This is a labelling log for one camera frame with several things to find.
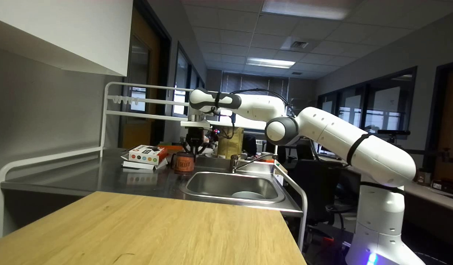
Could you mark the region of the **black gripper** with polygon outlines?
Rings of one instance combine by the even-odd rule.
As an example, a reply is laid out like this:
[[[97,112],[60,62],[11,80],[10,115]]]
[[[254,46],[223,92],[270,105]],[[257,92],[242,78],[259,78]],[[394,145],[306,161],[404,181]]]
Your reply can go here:
[[[189,127],[184,142],[184,150],[188,153],[201,153],[206,149],[201,127]]]

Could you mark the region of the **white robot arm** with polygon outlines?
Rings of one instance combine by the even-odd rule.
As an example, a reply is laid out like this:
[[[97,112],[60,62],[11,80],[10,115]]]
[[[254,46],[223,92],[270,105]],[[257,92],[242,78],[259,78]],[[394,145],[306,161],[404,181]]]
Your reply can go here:
[[[276,146],[307,137],[370,177],[360,183],[347,265],[425,265],[401,240],[404,184],[416,177],[416,164],[407,152],[313,106],[289,118],[285,103],[273,96],[192,90],[189,106],[204,114],[229,109],[263,121],[267,142]]]

